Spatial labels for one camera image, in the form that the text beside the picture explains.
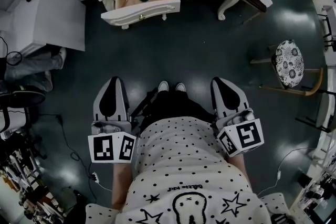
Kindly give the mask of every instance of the open drawer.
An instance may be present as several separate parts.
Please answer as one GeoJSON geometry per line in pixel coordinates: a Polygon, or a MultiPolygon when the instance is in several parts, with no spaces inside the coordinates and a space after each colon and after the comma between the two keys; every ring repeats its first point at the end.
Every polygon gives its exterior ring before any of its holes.
{"type": "Polygon", "coordinates": [[[101,14],[111,25],[127,26],[146,18],[179,12],[180,0],[115,0],[115,10],[101,14]]]}

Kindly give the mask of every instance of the wooden stool leg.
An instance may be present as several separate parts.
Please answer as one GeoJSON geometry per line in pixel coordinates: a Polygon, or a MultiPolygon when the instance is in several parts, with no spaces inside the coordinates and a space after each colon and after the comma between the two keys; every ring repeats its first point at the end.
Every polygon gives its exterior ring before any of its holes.
{"type": "Polygon", "coordinates": [[[255,15],[251,16],[250,18],[246,19],[245,21],[243,21],[241,24],[245,24],[249,21],[251,21],[252,19],[254,19],[255,17],[257,17],[261,12],[257,12],[255,15]]]}
{"type": "Polygon", "coordinates": [[[278,81],[279,81],[279,84],[280,84],[281,88],[282,88],[282,89],[285,89],[284,85],[282,84],[282,82],[281,82],[281,80],[280,80],[280,78],[279,78],[279,76],[278,76],[278,72],[277,72],[275,66],[272,65],[272,67],[273,67],[273,70],[274,70],[274,72],[275,72],[275,75],[277,76],[277,79],[278,79],[278,81]]]}
{"type": "Polygon", "coordinates": [[[279,44],[268,46],[268,50],[271,51],[274,47],[278,47],[278,46],[279,46],[279,44]]]}
{"type": "Polygon", "coordinates": [[[318,73],[318,72],[320,72],[320,69],[309,69],[309,68],[305,68],[304,71],[306,71],[306,72],[311,72],[311,73],[318,73]]]}
{"type": "Polygon", "coordinates": [[[272,62],[271,58],[261,59],[261,60],[252,60],[250,63],[264,63],[264,62],[272,62]]]}
{"type": "Polygon", "coordinates": [[[279,87],[264,86],[264,85],[260,85],[259,88],[264,88],[264,89],[274,90],[274,91],[279,91],[279,92],[293,93],[293,94],[298,94],[298,95],[306,95],[306,92],[304,91],[293,90],[293,89],[285,90],[279,87]]]}
{"type": "Polygon", "coordinates": [[[315,120],[312,120],[312,119],[311,119],[311,118],[309,118],[309,117],[306,117],[306,119],[307,119],[308,121],[310,121],[310,122],[312,122],[312,123],[316,124],[316,121],[315,121],[315,120]]]}

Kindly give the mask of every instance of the white cable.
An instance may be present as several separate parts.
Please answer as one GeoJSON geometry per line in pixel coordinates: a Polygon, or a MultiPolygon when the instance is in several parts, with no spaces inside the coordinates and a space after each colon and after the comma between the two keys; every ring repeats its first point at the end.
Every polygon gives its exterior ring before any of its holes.
{"type": "Polygon", "coordinates": [[[287,155],[286,155],[285,157],[283,157],[281,163],[280,163],[279,166],[278,166],[278,170],[277,170],[277,181],[275,182],[275,185],[272,186],[272,187],[269,187],[269,188],[266,188],[266,189],[262,190],[257,196],[259,196],[260,194],[262,194],[264,191],[267,191],[267,190],[269,190],[269,189],[271,189],[271,188],[275,188],[275,187],[277,186],[278,181],[280,180],[280,177],[278,176],[278,175],[279,175],[279,172],[280,172],[280,167],[281,167],[282,163],[284,162],[285,158],[286,158],[289,154],[291,154],[293,151],[299,151],[299,150],[315,150],[315,149],[316,149],[316,148],[314,148],[314,147],[302,147],[302,148],[297,148],[296,150],[291,150],[290,152],[288,152],[287,155]]]}
{"type": "Polygon", "coordinates": [[[108,191],[110,191],[110,192],[112,192],[110,189],[108,189],[108,188],[105,188],[105,187],[103,187],[102,185],[100,185],[99,183],[97,183],[99,186],[101,186],[103,189],[106,189],[106,190],[108,190],[108,191]]]}

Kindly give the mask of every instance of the person's leg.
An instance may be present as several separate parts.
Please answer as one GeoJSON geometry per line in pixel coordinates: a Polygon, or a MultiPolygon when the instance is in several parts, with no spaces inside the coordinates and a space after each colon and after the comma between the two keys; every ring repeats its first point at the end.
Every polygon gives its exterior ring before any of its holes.
{"type": "Polygon", "coordinates": [[[200,104],[190,100],[183,91],[175,91],[173,95],[175,116],[191,116],[199,120],[212,123],[215,116],[208,113],[200,104]]]}
{"type": "Polygon", "coordinates": [[[53,90],[50,71],[25,76],[24,78],[15,81],[14,84],[35,86],[45,92],[53,90]]]}
{"type": "Polygon", "coordinates": [[[65,48],[61,48],[60,53],[49,59],[29,59],[23,58],[17,66],[6,66],[5,80],[12,82],[19,80],[30,74],[37,74],[53,69],[61,69],[65,61],[65,48]]]}
{"type": "Polygon", "coordinates": [[[142,132],[156,121],[169,118],[171,108],[169,85],[166,81],[162,81],[155,100],[143,111],[145,118],[141,123],[140,131],[142,132]]]}

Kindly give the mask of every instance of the jeans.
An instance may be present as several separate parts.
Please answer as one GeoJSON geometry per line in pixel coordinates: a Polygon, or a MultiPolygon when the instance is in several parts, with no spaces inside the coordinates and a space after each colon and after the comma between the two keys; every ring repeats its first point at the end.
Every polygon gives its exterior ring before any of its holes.
{"type": "Polygon", "coordinates": [[[59,69],[62,65],[62,58],[60,55],[55,55],[48,59],[29,59],[23,58],[21,63],[17,66],[6,66],[5,80],[13,82],[22,79],[31,74],[37,74],[53,69],[59,69]]]}

